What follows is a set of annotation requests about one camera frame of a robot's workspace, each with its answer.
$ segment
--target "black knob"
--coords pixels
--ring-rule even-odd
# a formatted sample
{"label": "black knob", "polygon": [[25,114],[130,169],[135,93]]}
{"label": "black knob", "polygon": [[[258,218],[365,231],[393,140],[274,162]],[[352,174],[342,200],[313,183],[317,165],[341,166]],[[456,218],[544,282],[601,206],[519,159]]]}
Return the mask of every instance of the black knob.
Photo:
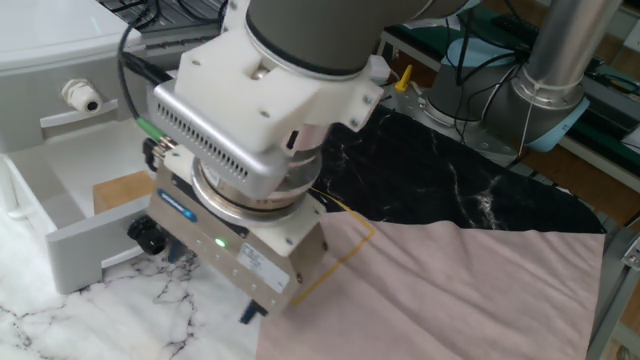
{"label": "black knob", "polygon": [[158,255],[167,246],[167,239],[157,225],[152,218],[145,215],[129,226],[127,235],[135,240],[145,253]]}

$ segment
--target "white drawer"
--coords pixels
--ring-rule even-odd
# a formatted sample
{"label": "white drawer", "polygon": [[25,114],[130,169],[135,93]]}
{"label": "white drawer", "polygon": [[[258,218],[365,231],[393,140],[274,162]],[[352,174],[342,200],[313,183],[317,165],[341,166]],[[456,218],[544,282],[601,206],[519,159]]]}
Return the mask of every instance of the white drawer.
{"label": "white drawer", "polygon": [[141,253],[126,231],[149,197],[95,215],[93,186],[146,170],[144,139],[133,120],[113,121],[9,155],[19,209],[47,246],[60,293],[100,281],[103,267]]}

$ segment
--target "white marble surface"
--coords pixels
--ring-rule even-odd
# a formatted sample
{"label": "white marble surface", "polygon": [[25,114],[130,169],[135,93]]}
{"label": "white marble surface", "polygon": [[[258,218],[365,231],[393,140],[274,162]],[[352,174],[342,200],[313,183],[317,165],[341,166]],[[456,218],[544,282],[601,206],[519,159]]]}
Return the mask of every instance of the white marble surface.
{"label": "white marble surface", "polygon": [[0,359],[255,359],[249,298],[197,258],[142,255],[63,296],[44,246],[0,214]]}

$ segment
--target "pink cloth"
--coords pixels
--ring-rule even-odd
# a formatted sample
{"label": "pink cloth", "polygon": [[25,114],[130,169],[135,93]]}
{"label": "pink cloth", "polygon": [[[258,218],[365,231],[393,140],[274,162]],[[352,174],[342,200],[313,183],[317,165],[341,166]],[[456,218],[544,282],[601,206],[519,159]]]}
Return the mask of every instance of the pink cloth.
{"label": "pink cloth", "polygon": [[[297,307],[262,322],[258,360],[584,359],[604,235],[371,223]],[[369,230],[325,216],[309,287]]]}

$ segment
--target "metal bracket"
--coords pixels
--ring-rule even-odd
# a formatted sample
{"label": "metal bracket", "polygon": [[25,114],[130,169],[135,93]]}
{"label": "metal bracket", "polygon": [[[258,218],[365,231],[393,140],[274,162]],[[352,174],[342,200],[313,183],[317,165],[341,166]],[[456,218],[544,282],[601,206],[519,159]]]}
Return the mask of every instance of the metal bracket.
{"label": "metal bracket", "polygon": [[640,271],[640,235],[633,240],[629,250],[624,254],[622,262],[633,270]]}

